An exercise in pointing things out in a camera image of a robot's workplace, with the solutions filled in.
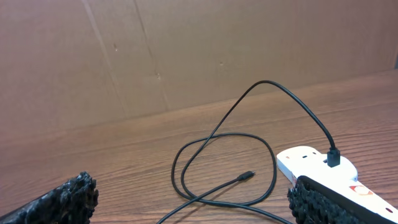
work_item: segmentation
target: cable connector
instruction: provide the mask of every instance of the cable connector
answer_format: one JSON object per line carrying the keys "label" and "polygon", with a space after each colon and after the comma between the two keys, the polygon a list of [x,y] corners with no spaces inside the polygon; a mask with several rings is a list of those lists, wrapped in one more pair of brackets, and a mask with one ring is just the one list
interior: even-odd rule
{"label": "cable connector", "polygon": [[254,174],[255,174],[255,172],[253,172],[253,171],[247,171],[247,172],[239,175],[239,177],[237,177],[237,180],[238,181],[247,180],[248,178],[253,177]]}
{"label": "cable connector", "polygon": [[340,165],[340,151],[337,148],[330,148],[328,151],[328,166],[335,167]]}

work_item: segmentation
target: table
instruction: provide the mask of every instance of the table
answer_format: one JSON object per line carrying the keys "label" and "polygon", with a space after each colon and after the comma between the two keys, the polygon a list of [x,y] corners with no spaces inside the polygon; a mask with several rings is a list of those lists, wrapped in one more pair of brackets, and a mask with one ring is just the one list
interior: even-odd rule
{"label": "table", "polygon": [[[398,207],[398,70],[292,91],[332,133],[342,155],[358,169],[359,180]],[[258,88],[275,88],[262,85]],[[0,213],[6,213],[87,170],[98,181],[99,205],[92,223],[155,223],[184,203],[172,188],[170,169],[186,142],[209,135],[235,100],[45,133],[0,142]],[[218,131],[264,138],[277,154],[306,145],[326,153],[321,129],[281,91],[245,98]],[[181,168],[199,144],[183,152]],[[186,183],[197,195],[247,171],[251,180],[210,195],[244,202],[262,195],[272,176],[267,149],[255,139],[225,137],[192,163]],[[278,170],[272,195],[255,205],[294,221],[286,197],[290,182]],[[273,223],[266,217],[200,203],[165,223]]]}

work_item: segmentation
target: brown wall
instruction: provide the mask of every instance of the brown wall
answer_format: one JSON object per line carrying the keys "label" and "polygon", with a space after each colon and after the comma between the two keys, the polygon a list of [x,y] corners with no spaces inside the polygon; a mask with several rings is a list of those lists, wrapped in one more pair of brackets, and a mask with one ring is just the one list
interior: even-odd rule
{"label": "brown wall", "polygon": [[[396,0],[2,0],[0,140],[394,67]],[[270,91],[263,88],[257,91]]]}

